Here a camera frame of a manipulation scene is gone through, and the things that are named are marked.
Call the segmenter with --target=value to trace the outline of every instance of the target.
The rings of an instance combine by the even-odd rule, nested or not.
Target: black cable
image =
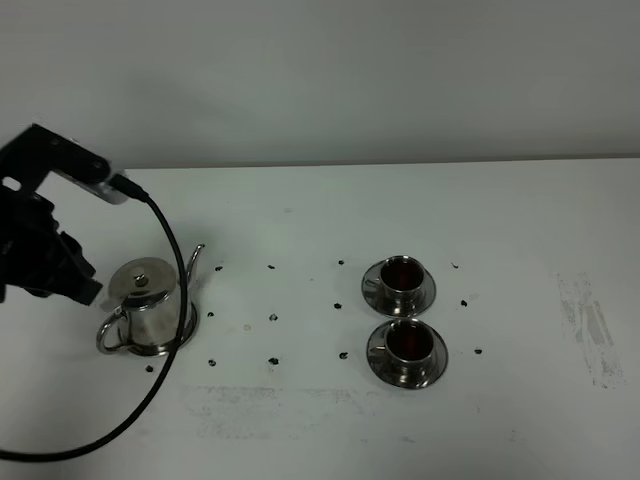
[[[21,453],[21,452],[11,452],[8,450],[0,449],[0,460],[10,460],[13,462],[24,462],[24,463],[46,463],[46,462],[59,462],[62,460],[69,460],[71,458],[80,457],[82,455],[86,455],[87,453],[94,452],[101,447],[104,447],[107,443],[115,440],[119,437],[124,431],[129,428],[133,422],[135,422],[138,417],[144,412],[145,408],[149,406],[153,397],[156,396],[158,390],[162,386],[169,370],[171,369],[171,365],[176,358],[176,354],[178,353],[178,347],[180,346],[180,339],[182,339],[182,334],[184,332],[185,320],[187,317],[187,305],[188,305],[188,290],[187,290],[187,272],[184,267],[184,260],[182,259],[182,254],[180,253],[180,247],[178,246],[178,242],[171,231],[171,227],[167,222],[167,219],[164,218],[164,215],[160,211],[160,208],[156,203],[151,200],[149,195],[142,190],[138,185],[127,179],[126,177],[116,175],[112,180],[112,185],[114,188],[121,190],[122,193],[140,200],[151,207],[153,213],[158,217],[158,221],[160,225],[162,225],[162,229],[164,233],[166,233],[167,238],[169,239],[169,243],[171,244],[171,249],[173,250],[173,254],[176,257],[176,263],[178,265],[178,282],[180,285],[180,315],[178,319],[178,328],[176,330],[176,336],[171,342],[169,346],[169,355],[167,356],[167,360],[162,366],[162,370],[158,374],[158,378],[154,382],[149,393],[142,399],[142,402],[136,407],[136,409],[116,428],[114,428],[111,432],[107,433],[104,437],[95,440],[94,442],[83,445],[82,447],[74,448],[71,450],[66,450],[63,452],[52,452],[52,453]]]

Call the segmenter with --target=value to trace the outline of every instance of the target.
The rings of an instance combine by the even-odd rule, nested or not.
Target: teapot lid
[[[177,285],[176,272],[161,258],[144,257],[118,269],[109,282],[109,297],[127,309],[145,309],[166,299]]]

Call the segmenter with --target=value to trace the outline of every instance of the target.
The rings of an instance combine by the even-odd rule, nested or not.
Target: white wall
[[[637,0],[3,0],[0,141],[126,166],[640,151]]]

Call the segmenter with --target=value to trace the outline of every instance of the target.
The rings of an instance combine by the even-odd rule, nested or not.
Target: teapot handle
[[[121,340],[119,341],[119,343],[116,343],[115,345],[106,345],[104,343],[104,340],[107,336],[107,332],[109,331],[109,329],[113,326],[115,326],[118,321],[120,321],[122,318],[126,318],[126,314],[120,310],[117,309],[116,312],[112,313],[109,318],[107,318],[104,323],[100,326],[100,329],[98,330],[98,334],[96,335],[96,347],[98,348],[98,351],[100,353],[104,353],[105,355],[111,355],[113,353],[116,353],[118,350],[121,350],[124,347],[127,347],[128,344],[122,342]]]

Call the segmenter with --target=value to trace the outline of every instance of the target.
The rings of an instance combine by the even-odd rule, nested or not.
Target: teapot spout
[[[191,254],[189,258],[189,262],[187,263],[187,285],[189,288],[192,287],[193,282],[196,278],[196,267],[198,266],[198,259],[200,258],[200,252],[204,248],[204,243],[201,243],[196,247],[196,249]]]

